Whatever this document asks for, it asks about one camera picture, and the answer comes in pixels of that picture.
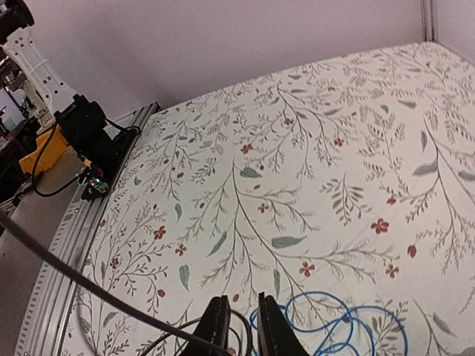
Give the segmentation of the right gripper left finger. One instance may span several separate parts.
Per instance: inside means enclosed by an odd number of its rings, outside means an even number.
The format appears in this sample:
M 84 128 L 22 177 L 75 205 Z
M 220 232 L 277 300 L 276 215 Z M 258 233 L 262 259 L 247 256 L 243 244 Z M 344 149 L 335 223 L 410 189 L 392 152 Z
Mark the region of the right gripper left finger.
M 200 355 L 227 355 L 231 307 L 226 295 L 213 297 L 207 305 L 193 335 L 210 342 L 222 353 L 200 348 Z

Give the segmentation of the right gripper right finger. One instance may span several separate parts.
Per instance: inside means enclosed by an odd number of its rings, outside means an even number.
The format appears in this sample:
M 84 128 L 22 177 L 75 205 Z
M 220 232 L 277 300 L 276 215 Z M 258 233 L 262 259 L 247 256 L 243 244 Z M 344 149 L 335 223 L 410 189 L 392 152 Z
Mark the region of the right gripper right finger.
M 271 295 L 258 297 L 258 355 L 308 356 Z

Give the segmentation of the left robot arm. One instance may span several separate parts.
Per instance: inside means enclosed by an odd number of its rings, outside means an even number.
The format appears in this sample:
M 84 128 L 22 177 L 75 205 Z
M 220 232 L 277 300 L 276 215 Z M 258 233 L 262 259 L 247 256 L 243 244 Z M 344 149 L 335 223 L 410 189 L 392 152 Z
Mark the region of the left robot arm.
M 1 49 L 26 75 L 73 149 L 107 171 L 118 153 L 104 130 L 104 111 L 97 102 L 78 94 L 53 70 L 36 46 L 33 25 L 33 16 L 24 1 L 1 2 Z

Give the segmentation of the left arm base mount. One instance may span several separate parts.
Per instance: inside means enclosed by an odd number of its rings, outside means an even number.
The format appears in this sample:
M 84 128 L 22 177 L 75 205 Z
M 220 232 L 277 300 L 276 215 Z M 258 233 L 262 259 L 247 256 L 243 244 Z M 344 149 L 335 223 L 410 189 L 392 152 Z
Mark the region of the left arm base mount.
M 85 147 L 79 157 L 88 167 L 82 180 L 85 189 L 81 199 L 93 201 L 107 195 L 117 174 L 122 169 L 126 154 L 141 134 L 138 126 L 121 127 L 119 133 L 111 138 L 103 129 L 97 138 Z

